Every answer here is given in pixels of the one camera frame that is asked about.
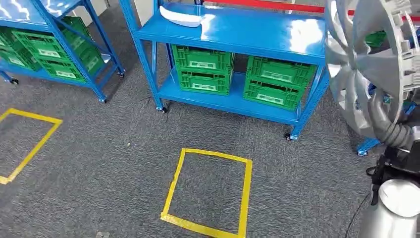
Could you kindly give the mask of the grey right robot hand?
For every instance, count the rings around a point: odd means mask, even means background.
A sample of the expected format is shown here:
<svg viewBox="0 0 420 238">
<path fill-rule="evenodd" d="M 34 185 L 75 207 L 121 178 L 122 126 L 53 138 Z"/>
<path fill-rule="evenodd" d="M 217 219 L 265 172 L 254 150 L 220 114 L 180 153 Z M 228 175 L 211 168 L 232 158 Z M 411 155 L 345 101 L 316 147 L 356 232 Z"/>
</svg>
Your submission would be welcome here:
<svg viewBox="0 0 420 238">
<path fill-rule="evenodd" d="M 400 123 L 393 123 L 382 106 L 384 92 L 376 88 L 368 102 L 369 115 L 376 138 L 383 144 L 411 150 L 420 143 L 420 108 L 416 107 Z"/>
</svg>

